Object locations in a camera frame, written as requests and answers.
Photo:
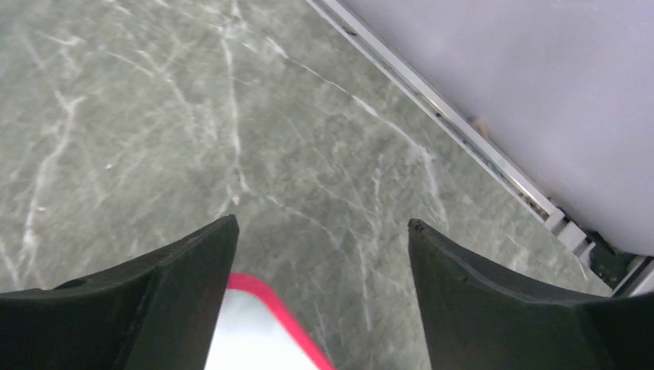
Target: silver metal frame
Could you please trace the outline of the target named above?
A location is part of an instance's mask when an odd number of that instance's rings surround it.
[[[498,148],[486,141],[463,115],[446,103],[433,86],[390,50],[339,0],[306,1],[398,85],[491,176],[519,199],[583,264],[590,265],[588,254],[595,243],[589,242],[586,233],[557,208]],[[643,263],[644,260],[644,257],[639,257],[637,261]],[[639,267],[640,264],[636,264],[622,284],[630,279]],[[654,291],[654,265],[650,270]]]

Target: marble surface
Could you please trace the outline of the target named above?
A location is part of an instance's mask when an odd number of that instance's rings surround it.
[[[0,0],[0,289],[241,225],[337,368],[428,368],[406,224],[608,294],[302,0]]]

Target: red border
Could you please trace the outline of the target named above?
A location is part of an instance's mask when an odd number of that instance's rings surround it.
[[[300,326],[291,312],[284,306],[284,302],[279,299],[275,291],[268,284],[258,277],[241,272],[232,272],[229,274],[227,289],[246,291],[259,298],[319,370],[335,370],[325,355],[322,354],[320,348],[306,334],[302,326]]]

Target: red edge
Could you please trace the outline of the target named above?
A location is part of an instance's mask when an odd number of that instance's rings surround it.
[[[246,291],[259,298],[277,318],[286,331],[295,339],[300,348],[320,370],[335,370],[329,360],[322,354],[320,348],[306,334],[302,326],[295,320],[291,312],[284,306],[275,291],[258,277],[232,272],[229,275],[227,289]]]

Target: gray marble countertop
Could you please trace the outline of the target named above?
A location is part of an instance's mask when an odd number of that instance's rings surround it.
[[[52,288],[222,214],[236,271],[337,368],[428,368],[422,218],[533,278],[608,294],[302,0],[0,0],[0,289]]]

